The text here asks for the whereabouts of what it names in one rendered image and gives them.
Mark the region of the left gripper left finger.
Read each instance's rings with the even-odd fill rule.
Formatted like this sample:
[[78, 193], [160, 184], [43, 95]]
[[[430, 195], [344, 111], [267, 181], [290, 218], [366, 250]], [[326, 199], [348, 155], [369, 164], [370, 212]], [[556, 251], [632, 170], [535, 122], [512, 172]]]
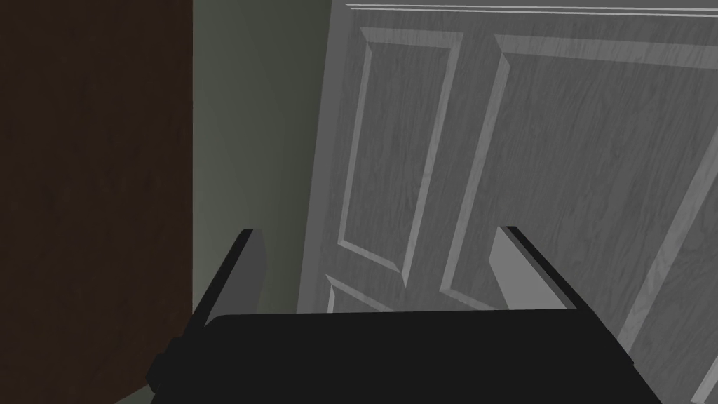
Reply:
[[266, 276], [266, 248], [262, 231], [244, 229], [219, 266], [192, 315], [203, 327], [214, 318], [257, 313]]

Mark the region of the grey panelled door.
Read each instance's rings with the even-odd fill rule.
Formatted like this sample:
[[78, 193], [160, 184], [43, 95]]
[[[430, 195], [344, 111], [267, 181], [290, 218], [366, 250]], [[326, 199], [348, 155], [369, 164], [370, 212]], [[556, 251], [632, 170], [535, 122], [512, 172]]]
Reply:
[[333, 403], [718, 404], [718, 0], [332, 0], [297, 311]]

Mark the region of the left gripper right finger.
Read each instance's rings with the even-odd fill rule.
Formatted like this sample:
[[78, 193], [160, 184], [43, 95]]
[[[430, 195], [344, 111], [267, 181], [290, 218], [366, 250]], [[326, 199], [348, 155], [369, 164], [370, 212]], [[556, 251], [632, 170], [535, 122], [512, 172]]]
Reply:
[[576, 308], [508, 227], [496, 229], [489, 265], [510, 310]]

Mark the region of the dark brown wooden cabinet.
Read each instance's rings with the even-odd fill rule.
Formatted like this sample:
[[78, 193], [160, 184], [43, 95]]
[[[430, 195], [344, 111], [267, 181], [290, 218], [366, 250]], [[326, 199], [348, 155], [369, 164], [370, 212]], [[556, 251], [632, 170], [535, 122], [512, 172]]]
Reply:
[[0, 404], [116, 404], [191, 314], [192, 0], [0, 0]]

